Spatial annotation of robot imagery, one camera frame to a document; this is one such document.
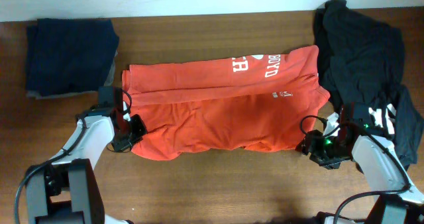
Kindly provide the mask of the orange red printed t-shirt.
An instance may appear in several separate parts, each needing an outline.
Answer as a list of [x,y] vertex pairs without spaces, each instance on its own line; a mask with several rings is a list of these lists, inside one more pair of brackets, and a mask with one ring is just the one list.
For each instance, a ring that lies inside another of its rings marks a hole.
[[133,152],[151,160],[243,148],[294,149],[329,99],[317,46],[199,62],[132,65],[122,73],[147,133]]

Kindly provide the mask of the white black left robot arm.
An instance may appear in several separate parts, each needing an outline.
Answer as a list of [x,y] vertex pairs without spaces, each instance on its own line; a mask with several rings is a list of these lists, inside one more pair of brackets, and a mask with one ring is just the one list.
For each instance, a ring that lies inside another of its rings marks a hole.
[[76,117],[76,129],[51,159],[31,166],[20,186],[26,192],[29,223],[107,223],[94,168],[102,152],[130,150],[146,134],[139,115],[116,108],[87,110]]

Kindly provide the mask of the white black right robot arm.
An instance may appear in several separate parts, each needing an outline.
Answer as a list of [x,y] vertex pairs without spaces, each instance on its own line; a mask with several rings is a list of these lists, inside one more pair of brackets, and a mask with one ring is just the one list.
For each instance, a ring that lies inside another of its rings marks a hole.
[[342,210],[362,197],[376,197],[363,223],[422,223],[423,193],[408,176],[396,155],[385,120],[373,113],[343,111],[337,118],[320,118],[325,131],[305,131],[301,151],[328,170],[354,162],[364,174],[369,191],[346,198],[334,214],[319,213],[321,223],[356,223]]

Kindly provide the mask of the folded navy blue garment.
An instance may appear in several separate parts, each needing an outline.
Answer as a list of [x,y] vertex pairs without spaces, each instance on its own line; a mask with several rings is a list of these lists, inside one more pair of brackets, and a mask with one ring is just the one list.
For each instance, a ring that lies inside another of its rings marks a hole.
[[26,38],[25,89],[43,97],[97,91],[119,45],[105,19],[39,19],[26,28]]

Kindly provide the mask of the crumpled black printed garment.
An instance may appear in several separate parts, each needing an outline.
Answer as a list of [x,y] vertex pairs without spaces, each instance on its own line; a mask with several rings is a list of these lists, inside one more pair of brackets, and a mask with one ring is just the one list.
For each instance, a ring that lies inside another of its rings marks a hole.
[[345,0],[329,0],[313,22],[319,48],[319,85],[339,112],[343,105],[363,103],[373,109],[393,105],[394,145],[404,167],[416,164],[423,117],[402,84],[405,46],[400,29],[349,9]]

